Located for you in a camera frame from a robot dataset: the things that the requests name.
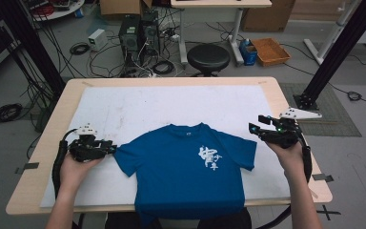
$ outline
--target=shirt logo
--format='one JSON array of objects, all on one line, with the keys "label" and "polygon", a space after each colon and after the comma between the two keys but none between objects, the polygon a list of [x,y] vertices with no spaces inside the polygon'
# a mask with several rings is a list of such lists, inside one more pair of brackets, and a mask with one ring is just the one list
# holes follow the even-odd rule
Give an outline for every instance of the shirt logo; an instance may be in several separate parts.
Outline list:
[{"label": "shirt logo", "polygon": [[216,155],[216,153],[218,153],[217,150],[209,149],[208,147],[204,147],[204,146],[200,147],[200,153],[198,153],[201,156],[201,158],[204,160],[205,166],[208,168],[209,163],[211,163],[210,169],[213,169],[214,171],[215,171],[215,169],[218,168],[218,166],[216,166],[216,162],[220,158],[222,158],[222,156]]}]

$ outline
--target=person's hand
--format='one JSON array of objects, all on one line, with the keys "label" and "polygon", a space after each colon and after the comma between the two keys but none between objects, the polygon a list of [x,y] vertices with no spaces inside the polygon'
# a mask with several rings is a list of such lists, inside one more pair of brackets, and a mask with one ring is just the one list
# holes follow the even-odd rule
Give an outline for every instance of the person's hand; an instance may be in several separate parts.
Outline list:
[{"label": "person's hand", "polygon": [[287,149],[283,149],[279,145],[268,142],[266,142],[266,144],[277,154],[278,160],[280,161],[287,178],[304,176],[301,143],[297,142]]},{"label": "person's hand", "polygon": [[61,188],[67,187],[73,191],[77,191],[79,185],[88,174],[89,169],[100,163],[102,159],[82,163],[74,160],[71,154],[66,154],[61,166]]}]

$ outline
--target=black stool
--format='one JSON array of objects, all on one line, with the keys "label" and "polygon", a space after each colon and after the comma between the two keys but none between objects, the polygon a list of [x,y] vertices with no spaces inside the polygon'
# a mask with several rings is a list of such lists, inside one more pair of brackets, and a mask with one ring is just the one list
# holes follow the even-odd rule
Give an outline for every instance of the black stool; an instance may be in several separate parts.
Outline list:
[{"label": "black stool", "polygon": [[213,72],[219,72],[225,69],[230,61],[230,54],[224,48],[216,45],[198,45],[189,50],[187,53],[187,60],[189,64],[195,69],[201,71],[196,73],[193,77],[204,76],[216,76]]}]

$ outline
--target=person's right hand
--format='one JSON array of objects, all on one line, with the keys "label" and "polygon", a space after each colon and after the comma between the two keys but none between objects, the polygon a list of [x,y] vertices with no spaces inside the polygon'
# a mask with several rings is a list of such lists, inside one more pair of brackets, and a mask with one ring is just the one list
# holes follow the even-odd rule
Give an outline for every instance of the person's right hand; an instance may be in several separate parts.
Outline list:
[{"label": "person's right hand", "polygon": [[279,145],[268,142],[266,142],[266,144],[277,154],[278,160],[280,161],[287,178],[298,176],[305,177],[301,143],[297,142],[287,149],[283,149]]}]

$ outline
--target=t-shirt sleeve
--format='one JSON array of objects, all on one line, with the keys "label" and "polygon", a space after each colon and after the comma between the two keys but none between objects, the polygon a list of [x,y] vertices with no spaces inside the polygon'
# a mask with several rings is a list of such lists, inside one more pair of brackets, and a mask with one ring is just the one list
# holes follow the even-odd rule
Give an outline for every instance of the t-shirt sleeve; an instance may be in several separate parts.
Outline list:
[{"label": "t-shirt sleeve", "polygon": [[230,158],[240,167],[251,171],[254,168],[254,155],[257,142],[241,138],[239,136],[228,135],[217,132],[218,138]]},{"label": "t-shirt sleeve", "polygon": [[118,166],[128,177],[136,172],[143,161],[145,142],[145,135],[139,136],[130,143],[119,146],[114,154]]}]

